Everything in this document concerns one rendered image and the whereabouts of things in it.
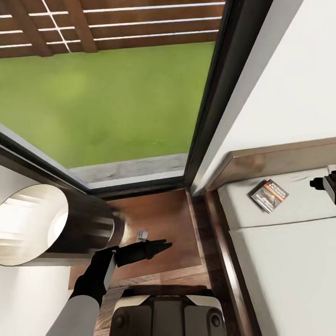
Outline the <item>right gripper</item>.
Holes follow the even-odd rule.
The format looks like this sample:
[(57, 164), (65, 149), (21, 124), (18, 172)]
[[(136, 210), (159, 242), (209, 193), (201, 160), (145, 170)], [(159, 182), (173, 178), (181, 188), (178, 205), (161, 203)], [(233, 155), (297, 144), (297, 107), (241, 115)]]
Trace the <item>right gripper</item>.
[(310, 186), (315, 187), (317, 190), (325, 190), (323, 186), (323, 177), (317, 177), (310, 181)]

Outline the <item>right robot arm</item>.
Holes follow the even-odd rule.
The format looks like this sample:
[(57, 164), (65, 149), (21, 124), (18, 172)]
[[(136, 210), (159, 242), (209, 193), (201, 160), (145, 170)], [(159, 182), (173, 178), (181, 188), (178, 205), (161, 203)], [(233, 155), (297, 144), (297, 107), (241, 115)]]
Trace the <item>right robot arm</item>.
[(310, 186), (317, 190), (326, 190), (336, 205), (336, 164), (328, 165), (328, 175), (310, 181)]

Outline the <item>hardback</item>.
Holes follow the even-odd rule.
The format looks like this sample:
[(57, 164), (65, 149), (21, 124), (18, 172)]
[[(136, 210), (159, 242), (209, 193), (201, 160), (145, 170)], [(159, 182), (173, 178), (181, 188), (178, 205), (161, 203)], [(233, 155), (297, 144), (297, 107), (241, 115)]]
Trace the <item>hardback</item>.
[(289, 194), (284, 189), (269, 179), (250, 197), (269, 214), (288, 196)]

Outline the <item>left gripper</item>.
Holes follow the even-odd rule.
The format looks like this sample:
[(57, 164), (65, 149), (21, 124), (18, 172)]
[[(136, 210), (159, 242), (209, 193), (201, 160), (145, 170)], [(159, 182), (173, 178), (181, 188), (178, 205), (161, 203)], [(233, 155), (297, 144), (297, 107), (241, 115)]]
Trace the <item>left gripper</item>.
[(144, 259), (152, 259), (154, 255), (163, 252), (164, 250), (173, 246), (172, 242), (166, 243), (166, 239), (159, 239), (155, 241), (133, 243), (127, 246), (129, 264), (138, 262)]

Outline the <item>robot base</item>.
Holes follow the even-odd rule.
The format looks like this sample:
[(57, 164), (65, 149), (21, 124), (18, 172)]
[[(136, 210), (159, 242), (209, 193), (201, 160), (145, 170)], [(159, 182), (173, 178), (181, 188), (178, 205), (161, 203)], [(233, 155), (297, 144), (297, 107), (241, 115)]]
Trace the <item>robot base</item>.
[(199, 295), (136, 295), (117, 300), (109, 336), (227, 336), (220, 301)]

